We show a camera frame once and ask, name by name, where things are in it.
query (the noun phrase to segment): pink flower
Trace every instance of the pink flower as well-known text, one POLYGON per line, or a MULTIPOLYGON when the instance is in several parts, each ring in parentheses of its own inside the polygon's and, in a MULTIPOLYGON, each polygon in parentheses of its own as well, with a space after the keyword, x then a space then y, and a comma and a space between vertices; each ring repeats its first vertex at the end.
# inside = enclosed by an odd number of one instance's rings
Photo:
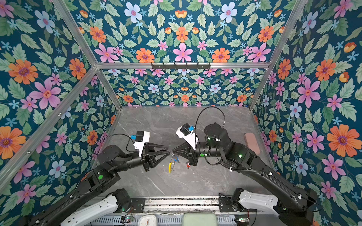
POLYGON ((190 54, 192 54, 193 50, 192 49, 186 49, 186 45, 185 43, 181 43, 180 44, 180 50, 178 49, 175 49, 175 50, 172 50, 174 54, 178 55, 176 58, 175 58, 175 61, 176 62, 179 62, 182 60, 182 62, 184 63, 185 60, 186 61, 191 61, 191 57, 189 56, 190 54))
POLYGON ((232 74, 232 68, 222 68, 221 73, 225 74, 225 76, 228 76, 229 74, 232 74))
POLYGON ((332 172, 332 177, 335 180, 338 179, 338 174, 341 176, 346 175, 346 172, 343 169, 339 168, 339 166, 342 166, 343 161, 340 159, 337 159, 336 161, 334 161, 333 155, 329 154, 328 160, 324 158, 324 159, 322 159, 322 162, 324 163, 324 165, 326 165, 326 167, 324 168, 324 172, 327 174, 332 172))
POLYGON ((353 6, 353 3, 351 3, 351 0, 341 0, 339 6, 334 8, 334 11, 337 12, 334 16, 334 19, 336 19, 338 16, 344 17, 346 14, 346 11, 350 9, 353 6))
POLYGON ((158 4, 158 2, 163 2, 163 0, 153 0, 153 3, 155 4, 155 5, 157 5, 158 4))
POLYGON ((231 82, 231 84, 236 83, 237 82, 237 77, 236 76, 234 76, 234 77, 231 76, 229 82, 231 82))
POLYGON ((294 135, 292 135, 293 143, 296 143, 297 145, 299 145, 299 142, 302 141, 300 135, 301 135, 300 133, 297 133, 296 131, 294 131, 294 135))
POLYGON ((33 99, 41 99, 39 102, 40 109, 45 109, 48 107, 48 102, 50 106, 56 107, 60 103, 59 97, 55 96, 60 93, 61 89, 59 87, 51 88, 50 79, 46 79, 44 82, 45 87, 40 82, 35 82, 35 87, 40 91, 32 91, 29 96, 33 99))
POLYGON ((31 176, 31 170, 28 170, 29 168, 32 168, 35 165, 34 161, 28 162, 27 164, 23 165, 23 167, 20 168, 18 173, 14 177, 14 183, 19 183, 22 176, 31 176))
POLYGON ((204 78, 201 78, 200 76, 197 79, 195 79, 195 81, 196 81, 196 84, 198 84, 198 85, 201 85, 205 82, 204 78))
POLYGON ((165 78, 165 84, 167 85, 173 84, 173 79, 170 78, 170 76, 168 76, 167 78, 165 78))
POLYGON ((139 74, 141 77, 143 77, 144 74, 147 74, 146 69, 136 69, 136 74, 139 74))
POLYGON ((39 144, 39 146, 37 146, 37 153, 40 153, 43 148, 48 148, 49 147, 49 143, 47 142, 50 139, 49 135, 46 135, 44 140, 42 141, 41 144, 39 144))
POLYGON ((134 84, 136 84, 136 85, 139 83, 138 78, 137 78, 137 77, 134 77, 134 76, 131 77, 131 81, 132 81, 132 83, 134 83, 134 84))
POLYGON ((204 5, 207 4, 207 0, 197 0, 198 2, 202 2, 204 5))
POLYGON ((85 96, 88 96, 88 93, 87 93, 87 91, 89 90, 89 88, 86 86, 86 87, 84 87, 84 90, 82 90, 81 92, 80 92, 80 96, 82 97, 83 95, 85 95, 85 96))
POLYGON ((296 80, 298 82, 298 85, 303 84, 304 85, 304 80, 306 80, 307 77, 305 76, 305 73, 303 74, 299 74, 299 78, 296 80))
POLYGON ((264 42, 260 48, 254 46, 252 51, 254 54, 250 54, 250 56, 248 56, 248 59, 254 59, 253 62, 258 62, 259 59, 261 62, 266 61, 266 57, 264 56, 265 54, 268 54, 271 52, 271 49, 265 49, 266 48, 266 42, 264 42))
POLYGON ((59 78, 59 74, 54 74, 54 73, 51 74, 51 77, 49 77, 49 79, 53 81, 52 82, 53 85, 56 84, 57 86, 59 86, 60 82, 63 81, 59 78))
POLYGON ((160 41, 158 46, 160 47, 160 50, 164 50, 164 51, 166 51, 166 48, 168 48, 168 45, 166 45, 166 42, 162 42, 162 41, 160 41))
POLYGON ((205 43, 205 41, 199 42, 199 45, 197 46, 197 48, 200 48, 201 50, 205 50, 207 47, 207 44, 205 43))
POLYGON ((210 78, 211 75, 216 75, 215 71, 217 71, 216 68, 213 68, 213 69, 210 68, 209 70, 206 70, 203 73, 207 74, 207 77, 210 78))
POLYGON ((270 140, 266 139, 266 136, 265 136, 265 135, 264 135, 264 136, 261 135, 261 136, 263 137, 266 150, 267 150, 268 152, 270 152, 270 147, 269 147, 269 145, 270 145, 270 140))
POLYGON ((312 104, 312 100, 319 100, 320 99, 320 95, 318 92, 313 92, 314 90, 318 89, 320 84, 320 81, 316 81, 313 82, 313 84, 311 85, 311 81, 309 78, 306 79, 305 81, 305 88, 303 87, 298 87, 298 92, 300 94, 303 94, 299 97, 298 99, 298 103, 303 103, 304 100, 306 101, 306 107, 309 108, 312 104))
POLYGON ((38 108, 38 106, 35 104, 37 100, 32 100, 31 97, 27 96, 26 100, 22 99, 20 102, 23 103, 23 106, 21 106, 22 109, 28 109, 29 112, 33 111, 33 108, 38 108))
POLYGON ((90 81, 91 86, 98 84, 97 79, 98 79, 98 77, 96 75, 93 76, 92 80, 90 81))
POLYGON ((162 71, 162 69, 151 69, 151 71, 153 71, 152 75, 153 76, 157 75, 157 77, 161 77, 162 74, 165 74, 165 72, 162 71))
POLYGON ((123 49, 120 49, 118 46, 115 48, 113 47, 113 53, 114 54, 117 54, 117 56, 123 56, 123 49))
POLYGON ((278 159, 279 159, 279 156, 277 154, 273 154, 273 159, 274 159, 275 162, 277 162, 278 159))
POLYGON ((81 104, 80 108, 83 109, 84 111, 89 109, 89 107, 88 107, 89 103, 87 103, 87 101, 85 101, 85 100, 81 101, 80 104, 81 104))
POLYGON ((275 103, 275 109, 277 109, 278 111, 280 109, 282 109, 282 102, 280 102, 279 100, 277 100, 277 102, 275 103))
POLYGON ((24 203, 28 203, 30 200, 30 197, 35 196, 37 193, 34 192, 34 190, 37 188, 36 185, 33 185, 32 187, 30 187, 29 184, 26 184, 24 187, 24 191, 18 191, 17 195, 20 196, 20 198, 18 199, 18 201, 16 202, 17 204, 21 203, 24 200, 24 203))
POLYGON ((283 95, 283 91, 285 90, 284 86, 284 82, 280 83, 278 82, 278 86, 275 87, 275 90, 277 91, 277 95, 282 96, 283 95))
POLYGON ((66 136, 64 133, 62 133, 62 134, 57 134, 56 137, 57 137, 57 139, 55 139, 55 142, 58 142, 58 145, 60 146, 60 145, 62 145, 62 143, 63 144, 66 143, 66 139, 68 136, 66 136))
POLYGON ((112 54, 113 53, 113 48, 112 47, 108 47, 106 50, 106 47, 104 47, 104 45, 102 44, 98 44, 99 49, 94 50, 96 52, 96 54, 98 55, 102 55, 101 56, 101 61, 102 62, 106 62, 108 60, 108 62, 113 63, 113 60, 118 60, 119 57, 117 57, 116 55, 112 54))
POLYGON ((329 181, 327 181, 326 183, 321 182, 323 188, 321 188, 321 191, 323 193, 325 193, 325 196, 327 196, 328 199, 332 198, 337 198, 336 194, 334 193, 335 191, 337 191, 337 189, 335 187, 331 187, 331 183, 329 181))
POLYGON ((247 46, 245 49, 243 49, 243 55, 249 55, 252 52, 252 48, 247 46))
POLYGON ((6 0, 0 0, 0 16, 5 17, 8 15, 14 18, 14 15, 10 11, 14 11, 14 8, 11 5, 6 5, 6 0))
POLYGON ((336 109, 336 107, 340 108, 342 107, 342 105, 340 104, 340 102, 342 101, 342 97, 337 98, 337 94, 333 95, 333 99, 332 98, 328 98, 328 102, 329 104, 327 104, 327 107, 331 107, 332 111, 334 111, 336 109))
POLYGON ((269 75, 268 79, 269 79, 269 85, 273 86, 274 82, 277 81, 277 79, 275 78, 277 76, 277 73, 271 73, 271 75, 269 75))
POLYGON ((314 153, 317 153, 318 148, 321 150, 324 150, 323 144, 320 143, 324 140, 324 136, 319 135, 317 137, 317 132, 315 130, 313 130, 312 135, 307 134, 307 138, 308 138, 308 140, 310 140, 310 141, 308 141, 307 146, 308 147, 313 146, 314 153))

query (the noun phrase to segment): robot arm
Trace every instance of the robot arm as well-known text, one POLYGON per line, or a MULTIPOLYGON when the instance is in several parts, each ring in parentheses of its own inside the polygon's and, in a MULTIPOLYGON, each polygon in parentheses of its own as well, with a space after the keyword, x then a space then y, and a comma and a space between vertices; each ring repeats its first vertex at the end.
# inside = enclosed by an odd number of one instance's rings
POLYGON ((137 152, 125 154, 115 145, 107 146, 97 156, 100 164, 90 171, 77 185, 75 190, 47 210, 35 216, 23 217, 20 226, 80 226, 91 222, 104 214, 112 213, 115 210, 127 211, 131 206, 131 199, 124 189, 118 189, 102 201, 77 211, 81 206, 92 198, 105 192, 114 185, 120 178, 118 172, 143 165, 145 171, 156 167, 170 153, 167 146, 147 143, 141 157, 137 152))

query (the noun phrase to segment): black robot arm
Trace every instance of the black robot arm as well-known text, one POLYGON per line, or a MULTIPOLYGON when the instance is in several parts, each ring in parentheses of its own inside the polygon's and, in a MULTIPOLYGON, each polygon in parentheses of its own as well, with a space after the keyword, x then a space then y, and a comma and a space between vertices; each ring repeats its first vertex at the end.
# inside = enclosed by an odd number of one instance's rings
MULTIPOLYGON (((78 183, 74 191, 51 205, 47 210, 35 215, 24 216, 20 226, 57 226, 68 216, 83 206, 92 198, 105 192, 114 185, 120 178, 118 172, 143 165, 146 171, 156 167, 170 153, 166 151, 167 146, 148 143, 144 146, 142 156, 139 152, 125 154, 115 145, 107 146, 103 152, 97 156, 100 165, 90 171, 78 183)), ((130 198, 124 189, 113 192, 117 199, 118 208, 127 210, 130 207, 130 198)))

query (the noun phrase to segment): aluminum frame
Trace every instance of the aluminum frame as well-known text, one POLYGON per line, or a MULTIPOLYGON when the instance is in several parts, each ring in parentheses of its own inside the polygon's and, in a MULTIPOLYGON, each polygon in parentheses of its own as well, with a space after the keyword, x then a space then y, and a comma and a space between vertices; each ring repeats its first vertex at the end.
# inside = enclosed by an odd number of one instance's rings
POLYGON ((258 87, 255 90, 253 100, 249 105, 249 110, 251 112, 253 111, 257 100, 259 99, 261 93, 263 92, 263 89, 268 81, 268 78, 271 75, 271 73, 273 72, 275 64, 277 63, 277 61, 282 53, 282 50, 283 50, 285 44, 287 43, 289 36, 290 36, 291 32, 293 31, 293 29, 296 25, 296 22, 298 21, 300 14, 303 12, 304 6, 306 5, 307 2, 308 2, 308 0, 297 0, 296 1, 294 8, 291 11, 290 16, 287 20, 287 23, 285 24, 284 32, 280 36, 277 46, 275 47, 273 54, 270 57, 269 68, 264 73, 263 77, 261 78, 261 80, 259 82, 258 87))

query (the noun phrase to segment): light blue flower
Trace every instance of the light blue flower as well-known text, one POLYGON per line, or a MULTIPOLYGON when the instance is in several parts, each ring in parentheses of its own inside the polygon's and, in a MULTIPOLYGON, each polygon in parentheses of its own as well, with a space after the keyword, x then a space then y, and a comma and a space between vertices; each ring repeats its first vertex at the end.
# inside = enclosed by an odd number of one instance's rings
POLYGON ((16 118, 13 118, 13 119, 6 118, 6 121, 8 121, 8 122, 5 123, 5 125, 10 125, 10 127, 13 127, 13 125, 18 124, 15 120, 16 120, 16 118))
POLYGON ((12 108, 15 109, 16 107, 19 107, 20 102, 15 102, 15 100, 13 100, 12 103, 9 103, 9 106, 13 106, 12 108))
POLYGON ((338 118, 338 116, 336 117, 336 119, 332 119, 332 121, 334 122, 333 123, 333 125, 339 125, 339 123, 341 123, 342 122, 342 120, 338 120, 339 118, 338 118))
POLYGON ((192 17, 192 16, 193 16, 192 14, 191 14, 191 15, 190 15, 190 14, 189 14, 189 15, 187 15, 187 20, 191 22, 191 20, 193 19, 193 17, 192 17))
POLYGON ((215 14, 216 14, 217 16, 220 16, 221 13, 222 13, 222 12, 220 11, 220 8, 219 8, 217 11, 215 11, 215 14))
POLYGON ((359 56, 359 54, 355 54, 355 51, 352 51, 351 55, 347 56, 347 58, 349 58, 348 62, 351 61, 351 60, 355 61, 356 56, 359 56))
POLYGON ((268 15, 267 15, 267 19, 270 19, 271 17, 273 16, 273 12, 270 12, 268 15))
POLYGON ((33 9, 31 8, 31 5, 28 5, 27 3, 25 3, 24 8, 27 9, 28 11, 32 11, 32 10, 33 10, 33 9))
POLYGON ((357 192, 351 192, 352 198, 356 199, 356 202, 361 199, 361 197, 358 196, 357 192))
POLYGON ((39 167, 36 170, 33 170, 34 176, 38 176, 40 171, 42 170, 40 170, 39 167))
POLYGON ((7 51, 9 51, 10 49, 13 48, 13 47, 9 46, 9 45, 10 45, 9 42, 5 43, 5 42, 1 41, 1 43, 3 44, 2 48, 3 48, 3 49, 6 48, 7 51))
POLYGON ((170 19, 171 21, 176 20, 176 19, 175 19, 175 15, 171 15, 171 14, 170 14, 170 18, 169 18, 169 19, 170 19))
POLYGON ((59 68, 56 68, 56 66, 52 67, 54 73, 58 73, 59 68))
POLYGON ((139 22, 139 21, 137 21, 136 26, 138 26, 138 28, 142 28, 142 27, 143 27, 143 22, 139 22))
POLYGON ((84 20, 83 17, 82 17, 82 15, 76 14, 76 16, 77 16, 77 19, 79 19, 80 21, 83 21, 83 20, 84 20))

